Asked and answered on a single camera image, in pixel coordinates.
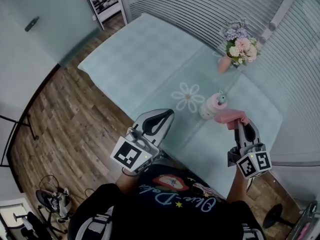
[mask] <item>white bottle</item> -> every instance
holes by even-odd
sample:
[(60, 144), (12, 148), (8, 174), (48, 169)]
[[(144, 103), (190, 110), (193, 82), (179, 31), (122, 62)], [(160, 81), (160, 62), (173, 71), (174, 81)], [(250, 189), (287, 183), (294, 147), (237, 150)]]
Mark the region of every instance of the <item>white bottle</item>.
[(200, 107), (199, 113), (204, 120), (210, 120), (216, 116), (216, 114), (224, 110), (227, 107), (226, 96), (222, 92), (215, 93), (208, 98)]

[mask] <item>pink vase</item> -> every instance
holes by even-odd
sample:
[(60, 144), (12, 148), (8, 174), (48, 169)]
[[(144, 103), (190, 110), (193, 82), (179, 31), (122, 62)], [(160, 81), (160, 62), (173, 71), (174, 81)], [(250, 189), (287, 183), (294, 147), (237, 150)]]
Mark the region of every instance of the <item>pink vase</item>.
[(227, 69), (231, 65), (231, 61), (232, 61), (232, 59), (230, 57), (228, 57), (227, 55), (225, 55), (223, 58), (221, 58), (218, 63), (218, 71), (220, 73), (227, 71)]

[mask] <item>door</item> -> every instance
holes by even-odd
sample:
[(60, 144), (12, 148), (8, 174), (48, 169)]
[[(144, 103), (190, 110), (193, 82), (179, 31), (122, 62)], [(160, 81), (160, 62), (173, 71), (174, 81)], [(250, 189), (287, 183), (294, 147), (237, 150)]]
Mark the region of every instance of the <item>door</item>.
[(33, 19), (38, 19), (27, 34), (56, 64), (99, 29), (86, 0), (2, 1), (23, 29)]

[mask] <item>pink rose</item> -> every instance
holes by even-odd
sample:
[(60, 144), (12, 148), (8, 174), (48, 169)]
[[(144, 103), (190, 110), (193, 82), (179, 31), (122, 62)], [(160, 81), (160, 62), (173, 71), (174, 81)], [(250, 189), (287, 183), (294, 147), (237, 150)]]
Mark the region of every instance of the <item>pink rose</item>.
[(234, 44), (240, 52), (248, 51), (251, 45), (248, 38), (238, 38)]
[(248, 51), (246, 52), (246, 55), (248, 56), (248, 61), (252, 62), (257, 58), (257, 48), (251, 44)]

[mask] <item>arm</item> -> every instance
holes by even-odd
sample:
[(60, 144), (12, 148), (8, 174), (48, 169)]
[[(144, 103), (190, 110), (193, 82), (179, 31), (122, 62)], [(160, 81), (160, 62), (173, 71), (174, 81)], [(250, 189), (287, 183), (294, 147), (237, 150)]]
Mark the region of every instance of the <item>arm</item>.
[(68, 226), (68, 239), (75, 240), (82, 224), (97, 214), (105, 214), (121, 200), (123, 194), (115, 184), (103, 184), (76, 209)]
[(247, 195), (247, 185), (248, 180), (243, 177), (240, 169), (237, 166), (235, 177), (226, 201), (229, 204), (235, 201), (245, 201)]
[(116, 181), (116, 185), (124, 194), (129, 194), (137, 185), (138, 175), (135, 173), (129, 172), (127, 169), (123, 170), (124, 173), (120, 175), (118, 180)]

